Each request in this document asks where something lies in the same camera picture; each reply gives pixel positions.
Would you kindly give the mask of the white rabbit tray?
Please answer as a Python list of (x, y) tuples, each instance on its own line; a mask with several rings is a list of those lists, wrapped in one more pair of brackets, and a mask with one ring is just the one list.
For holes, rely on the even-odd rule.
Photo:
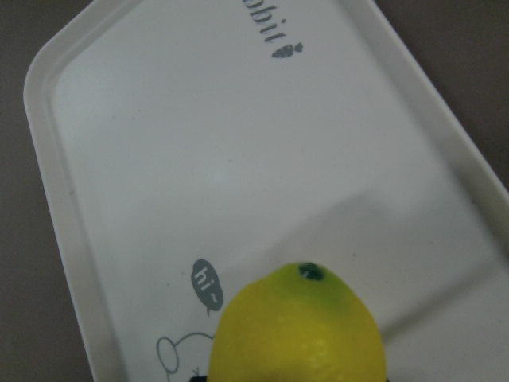
[(507, 192), (373, 1), (95, 1), (24, 103), (94, 380), (204, 375), (297, 261), (364, 300), (389, 380), (507, 380)]

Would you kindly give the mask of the yellow lemon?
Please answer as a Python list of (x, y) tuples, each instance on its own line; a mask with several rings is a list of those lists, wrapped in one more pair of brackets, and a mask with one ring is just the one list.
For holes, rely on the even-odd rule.
[(245, 286), (219, 321), (210, 381), (385, 381), (370, 310), (338, 276), (291, 263)]

